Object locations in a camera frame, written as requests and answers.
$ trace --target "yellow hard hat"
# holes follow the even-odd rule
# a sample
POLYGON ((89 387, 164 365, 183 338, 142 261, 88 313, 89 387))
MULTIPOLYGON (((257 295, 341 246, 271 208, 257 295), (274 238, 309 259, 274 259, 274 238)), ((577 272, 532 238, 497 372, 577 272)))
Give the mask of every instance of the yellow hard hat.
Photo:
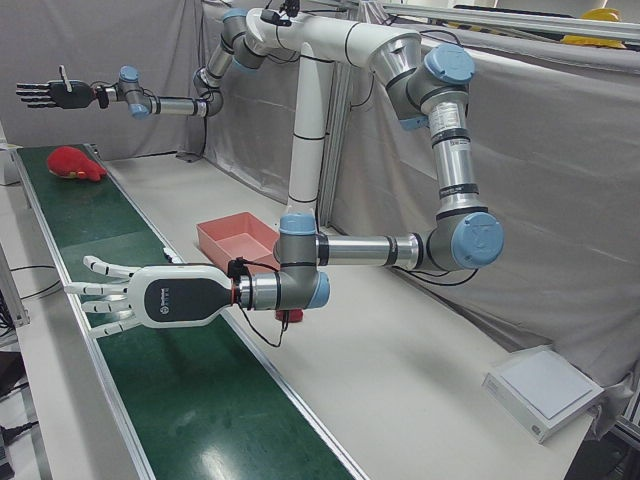
MULTIPOLYGON (((604 22, 619 22, 620 12, 615 8, 594 8, 580 17, 583 20, 601 20, 604 22)), ((578 37, 575 35, 565 35, 562 43, 571 45, 588 45, 592 47, 627 48, 619 40, 607 38, 578 37)))

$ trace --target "white robotic hand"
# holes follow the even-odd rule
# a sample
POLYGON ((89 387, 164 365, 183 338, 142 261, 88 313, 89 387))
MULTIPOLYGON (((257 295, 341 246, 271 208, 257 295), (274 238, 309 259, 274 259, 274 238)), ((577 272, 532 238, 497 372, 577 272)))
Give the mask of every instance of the white robotic hand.
POLYGON ((93 338, 144 325, 149 328, 198 327, 210 323, 233 304, 233 282, 213 265, 160 265, 124 267, 87 256, 91 271, 126 283, 73 282, 65 292, 76 295, 113 295, 115 299, 82 304, 87 313, 131 312, 132 316, 94 327, 93 338))

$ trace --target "pink plastic tray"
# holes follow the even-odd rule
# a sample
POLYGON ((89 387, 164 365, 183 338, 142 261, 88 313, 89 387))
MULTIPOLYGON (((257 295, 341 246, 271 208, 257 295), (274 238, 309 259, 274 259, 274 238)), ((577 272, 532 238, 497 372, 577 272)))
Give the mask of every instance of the pink plastic tray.
MULTIPOLYGON (((229 260, 243 257, 278 268, 273 258, 273 246, 278 233, 249 212, 199 223, 200 250, 219 268, 227 271, 229 260)), ((248 265, 251 273, 269 271, 264 267, 248 265)))

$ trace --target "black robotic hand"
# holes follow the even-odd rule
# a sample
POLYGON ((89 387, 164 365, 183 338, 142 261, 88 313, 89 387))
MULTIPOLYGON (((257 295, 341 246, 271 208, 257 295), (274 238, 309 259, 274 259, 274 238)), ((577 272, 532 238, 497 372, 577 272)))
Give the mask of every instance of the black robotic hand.
POLYGON ((19 83, 16 94, 29 108, 87 108, 98 98, 96 89, 90 85, 69 80, 63 65, 60 77, 47 83, 19 83))

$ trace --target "blue joint cap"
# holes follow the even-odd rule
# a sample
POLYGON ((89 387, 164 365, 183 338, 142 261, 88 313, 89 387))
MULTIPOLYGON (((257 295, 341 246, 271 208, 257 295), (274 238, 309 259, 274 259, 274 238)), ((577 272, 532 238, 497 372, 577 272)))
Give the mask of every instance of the blue joint cap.
POLYGON ((140 78, 140 76, 138 75, 137 68, 125 65, 120 69, 120 80, 123 82, 135 83, 138 81, 138 78, 140 78))
POLYGON ((257 70, 255 68, 249 68, 249 67, 245 67, 244 65, 242 65, 239 61, 237 61, 235 58, 232 60, 231 64, 237 68, 238 70, 240 70, 242 73, 248 73, 250 75, 254 75, 257 70))
POLYGON ((129 105, 129 113, 136 120, 142 120, 149 116, 149 109, 141 103, 132 103, 129 105))
POLYGON ((504 245, 504 231, 496 218, 484 212, 464 217, 453 232, 451 253, 463 268, 480 268, 493 262, 504 245))
POLYGON ((417 130, 418 128, 429 126, 429 117, 420 115, 419 117, 406 118, 400 120, 400 126, 405 131, 417 130))
POLYGON ((310 213, 287 213, 280 218, 280 233, 315 235, 316 219, 310 213))
POLYGON ((424 66, 434 77, 453 85, 466 85, 476 73, 471 56, 462 47, 441 43, 424 57, 424 66))
POLYGON ((329 293, 331 288, 329 287, 329 277, 324 272, 318 273, 318 283, 316 284, 316 291, 313 292, 313 297, 306 308, 320 308, 324 307, 329 301, 329 293))
POLYGON ((247 13, 249 12, 244 8, 232 8, 231 10, 227 10, 227 12, 222 16, 222 21, 224 22, 227 18, 246 17, 247 13))

